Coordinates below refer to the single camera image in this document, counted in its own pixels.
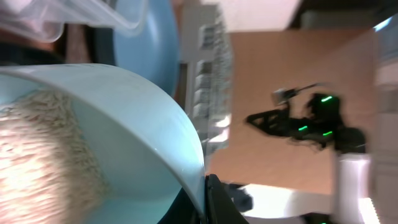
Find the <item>dark blue plate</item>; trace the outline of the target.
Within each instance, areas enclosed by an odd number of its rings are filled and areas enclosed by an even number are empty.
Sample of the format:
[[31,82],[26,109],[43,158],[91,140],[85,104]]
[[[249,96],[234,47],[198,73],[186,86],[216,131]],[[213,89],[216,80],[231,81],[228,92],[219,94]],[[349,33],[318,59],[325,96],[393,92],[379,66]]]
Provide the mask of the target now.
[[116,66],[134,72],[174,96],[180,49],[177,21],[168,0],[149,0],[140,34],[113,34]]

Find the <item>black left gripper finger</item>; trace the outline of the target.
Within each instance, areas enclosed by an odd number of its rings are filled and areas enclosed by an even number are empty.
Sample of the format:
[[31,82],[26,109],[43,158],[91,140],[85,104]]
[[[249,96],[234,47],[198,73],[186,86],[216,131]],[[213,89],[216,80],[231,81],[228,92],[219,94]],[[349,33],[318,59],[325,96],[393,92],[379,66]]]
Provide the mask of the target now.
[[206,176],[205,202],[209,224],[249,224],[214,174]]

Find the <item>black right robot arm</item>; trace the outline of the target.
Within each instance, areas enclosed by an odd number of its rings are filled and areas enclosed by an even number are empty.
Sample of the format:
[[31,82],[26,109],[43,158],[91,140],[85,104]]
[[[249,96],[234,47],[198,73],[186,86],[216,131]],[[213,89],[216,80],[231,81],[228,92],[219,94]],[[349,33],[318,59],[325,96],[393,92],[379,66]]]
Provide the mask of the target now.
[[291,99],[302,88],[279,89],[272,98],[276,109],[246,117],[246,122],[269,136],[293,142],[308,141],[320,150],[332,146],[335,162],[330,213],[310,212],[288,218],[289,223],[379,223],[369,196],[371,155],[365,134],[345,125],[341,97],[335,93],[313,93],[304,107],[305,115],[291,115]]

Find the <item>light blue bowl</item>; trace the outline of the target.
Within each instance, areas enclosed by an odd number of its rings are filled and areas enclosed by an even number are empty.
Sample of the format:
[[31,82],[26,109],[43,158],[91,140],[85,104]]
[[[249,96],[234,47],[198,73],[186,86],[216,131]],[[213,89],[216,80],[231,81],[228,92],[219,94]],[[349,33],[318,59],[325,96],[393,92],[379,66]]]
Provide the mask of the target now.
[[198,134],[165,91],[104,64],[1,68],[1,105],[59,91],[72,110],[109,192],[84,223],[203,223],[204,158]]

